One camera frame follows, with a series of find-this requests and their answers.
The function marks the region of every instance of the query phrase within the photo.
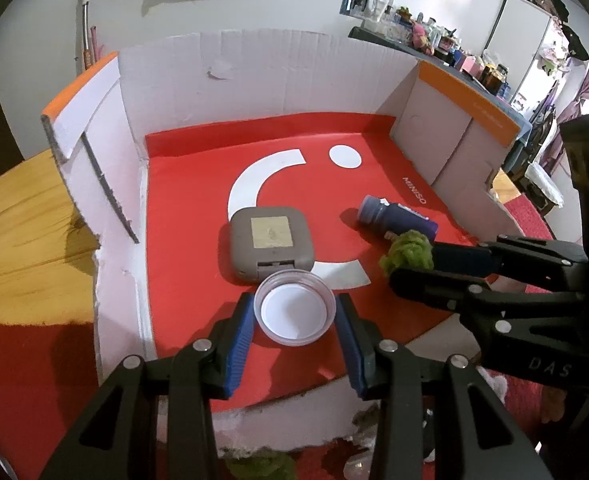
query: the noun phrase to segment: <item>green pom-pom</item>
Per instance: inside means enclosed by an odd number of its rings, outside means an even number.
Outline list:
[[[399,267],[432,270],[432,244],[420,232],[408,231],[396,237],[387,256],[382,256],[379,260],[379,266],[387,277]]]
[[[238,480],[297,480],[294,459],[287,453],[262,450],[248,458],[225,460]]]

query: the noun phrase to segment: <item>small bottle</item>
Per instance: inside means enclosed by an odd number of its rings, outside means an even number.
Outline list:
[[[412,211],[409,207],[396,202],[390,204],[384,198],[376,198],[372,195],[367,195],[363,199],[356,219],[381,235],[385,235],[388,231],[401,235],[414,229],[424,234],[430,243],[434,243],[436,233],[439,231],[439,224]]]

